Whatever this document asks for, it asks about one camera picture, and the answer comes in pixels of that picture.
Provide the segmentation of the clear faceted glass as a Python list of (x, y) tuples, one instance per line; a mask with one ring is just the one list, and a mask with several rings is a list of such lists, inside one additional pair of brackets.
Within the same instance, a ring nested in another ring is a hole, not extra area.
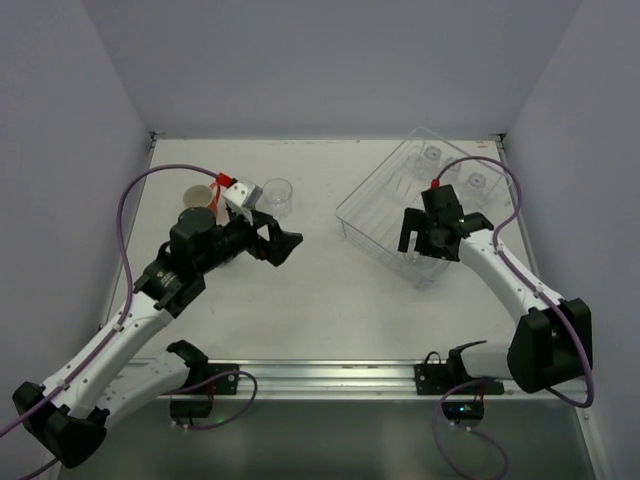
[(288, 180), (273, 178), (263, 186), (263, 198), (269, 213), (276, 219), (288, 217), (293, 210), (293, 186)]

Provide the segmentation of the clear ribbed glass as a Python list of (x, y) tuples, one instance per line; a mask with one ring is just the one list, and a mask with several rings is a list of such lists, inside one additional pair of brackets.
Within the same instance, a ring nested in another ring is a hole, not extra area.
[(445, 261), (421, 255), (417, 251), (407, 252), (404, 257), (412, 268), (423, 275), (433, 275), (448, 266)]

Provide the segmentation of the orange mug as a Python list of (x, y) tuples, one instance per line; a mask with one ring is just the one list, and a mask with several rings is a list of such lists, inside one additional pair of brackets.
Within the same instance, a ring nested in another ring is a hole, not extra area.
[(182, 197), (184, 209), (179, 215), (179, 220), (200, 221), (220, 226), (220, 198), (221, 186), (217, 182), (189, 187)]

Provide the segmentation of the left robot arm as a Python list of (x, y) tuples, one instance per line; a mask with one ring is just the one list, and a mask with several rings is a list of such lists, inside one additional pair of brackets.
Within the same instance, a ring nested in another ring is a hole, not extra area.
[(186, 341), (170, 344), (139, 377), (122, 371), (205, 290), (206, 274), (241, 253), (278, 267), (302, 241), (263, 212), (233, 214), (220, 225), (204, 207), (184, 210), (115, 316), (55, 374), (14, 391), (19, 423), (64, 467), (81, 465), (122, 417), (202, 382), (208, 358)]

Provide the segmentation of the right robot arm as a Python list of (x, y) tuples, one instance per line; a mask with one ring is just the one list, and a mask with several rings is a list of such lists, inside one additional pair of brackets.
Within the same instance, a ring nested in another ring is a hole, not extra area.
[(540, 281), (510, 252), (480, 212), (466, 213), (450, 185), (424, 191), (420, 209), (403, 215), (398, 249), (460, 262), (491, 290), (515, 330), (505, 344), (487, 340), (450, 349), (441, 378), (451, 386), (474, 379), (512, 380), (535, 393), (583, 378), (591, 383), (591, 311)]

